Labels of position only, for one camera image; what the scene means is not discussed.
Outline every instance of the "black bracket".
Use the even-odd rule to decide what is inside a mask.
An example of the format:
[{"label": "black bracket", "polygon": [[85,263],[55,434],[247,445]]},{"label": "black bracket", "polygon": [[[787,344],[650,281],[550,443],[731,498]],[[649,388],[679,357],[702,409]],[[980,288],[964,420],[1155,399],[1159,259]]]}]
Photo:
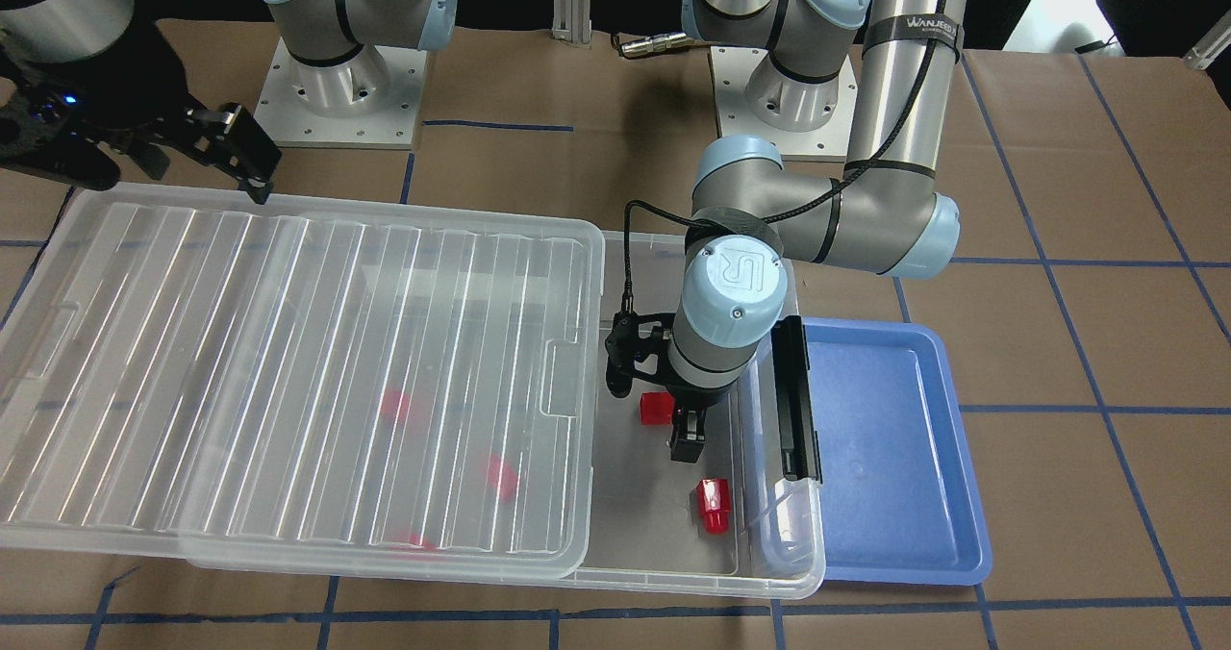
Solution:
[{"label": "black bracket", "polygon": [[773,343],[774,390],[778,396],[778,435],[782,471],[789,480],[821,479],[820,449],[812,425],[808,388],[808,336],[799,316],[787,316],[769,331]]},{"label": "black bracket", "polygon": [[[612,331],[607,335],[607,390],[616,398],[628,398],[633,379],[661,385],[671,393],[676,406],[671,414],[671,458],[681,463],[696,463],[705,447],[705,411],[726,394],[726,388],[700,389],[680,378],[667,362],[671,345],[671,325],[675,314],[650,314],[639,316],[634,311],[620,311],[612,316]],[[641,335],[641,326],[651,325],[649,335]],[[657,368],[648,373],[636,364],[657,357]]]}]

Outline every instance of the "metal mounting plate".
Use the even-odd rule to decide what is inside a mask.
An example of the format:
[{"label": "metal mounting plate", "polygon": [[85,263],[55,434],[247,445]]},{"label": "metal mounting plate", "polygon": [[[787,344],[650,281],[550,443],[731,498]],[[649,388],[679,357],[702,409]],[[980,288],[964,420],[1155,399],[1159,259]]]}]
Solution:
[{"label": "metal mounting plate", "polygon": [[393,81],[383,106],[359,117],[336,119],[316,116],[299,101],[291,54],[278,41],[254,113],[257,123],[282,148],[410,150],[419,128],[427,53],[390,46],[377,49],[384,55]]},{"label": "metal mounting plate", "polygon": [[748,76],[764,58],[764,49],[746,49],[741,46],[713,46],[709,49],[720,137],[760,134],[778,146],[784,160],[804,160],[804,162],[846,160],[851,124],[854,119],[854,98],[859,92],[851,59],[842,63],[842,70],[838,73],[838,103],[828,123],[814,132],[787,132],[761,121],[752,113],[752,107],[744,97]]}]

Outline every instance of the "metal post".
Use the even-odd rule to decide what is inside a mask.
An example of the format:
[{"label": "metal post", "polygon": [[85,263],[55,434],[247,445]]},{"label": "metal post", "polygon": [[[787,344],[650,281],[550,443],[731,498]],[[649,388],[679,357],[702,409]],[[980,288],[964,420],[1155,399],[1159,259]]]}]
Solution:
[{"label": "metal post", "polygon": [[1188,49],[1188,54],[1184,55],[1184,64],[1192,68],[1194,71],[1204,71],[1214,63],[1214,59],[1222,54],[1222,49],[1231,46],[1231,11],[1222,15],[1222,18],[1210,32],[1205,33],[1192,49]]},{"label": "metal post", "polygon": [[590,46],[590,0],[555,0],[551,37],[576,46]]}]

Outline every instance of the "red block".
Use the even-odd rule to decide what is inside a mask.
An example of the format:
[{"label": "red block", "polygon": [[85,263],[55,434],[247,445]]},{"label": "red block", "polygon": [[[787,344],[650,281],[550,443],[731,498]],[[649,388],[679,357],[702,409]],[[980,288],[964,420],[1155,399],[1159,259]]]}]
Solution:
[{"label": "red block", "polygon": [[723,534],[731,526],[731,487],[725,479],[703,479],[697,484],[697,510],[705,532]]},{"label": "red block", "polygon": [[423,537],[422,534],[419,534],[417,532],[416,533],[411,533],[406,538],[406,544],[410,544],[412,547],[419,547],[419,549],[423,549],[425,552],[439,552],[439,549],[441,549],[439,547],[436,545],[435,542],[432,542],[431,539],[427,539],[426,537]]},{"label": "red block", "polygon": [[496,497],[508,501],[517,494],[517,470],[505,464],[499,455],[487,458],[487,484],[496,489]]},{"label": "red block", "polygon": [[670,425],[675,410],[676,399],[670,393],[641,394],[641,423],[645,426]]},{"label": "red block", "polygon": [[380,396],[380,417],[385,421],[403,423],[410,416],[410,396],[396,388],[387,388]]}]

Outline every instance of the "clear plastic bin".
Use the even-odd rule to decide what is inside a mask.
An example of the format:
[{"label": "clear plastic bin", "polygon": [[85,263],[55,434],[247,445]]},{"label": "clear plastic bin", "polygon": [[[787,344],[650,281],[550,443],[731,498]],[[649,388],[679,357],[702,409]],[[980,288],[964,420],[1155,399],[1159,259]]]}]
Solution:
[{"label": "clear plastic bin", "polygon": [[0,335],[0,543],[566,575],[602,252],[577,220],[80,195]]},{"label": "clear plastic bin", "polygon": [[[623,238],[604,234],[603,336],[624,278]],[[683,239],[636,234],[629,251],[636,311],[675,311]],[[795,313],[792,279],[783,315]],[[597,362],[603,368],[606,356]],[[671,462],[670,426],[639,420],[641,393],[661,388],[635,382],[623,400],[599,389],[590,552],[577,571],[551,585],[777,598],[815,592],[825,574],[820,483],[782,476],[774,388],[766,339],[736,388],[709,410],[696,464]],[[726,534],[707,533],[697,512],[694,490],[705,478],[729,480],[734,513]]]}]

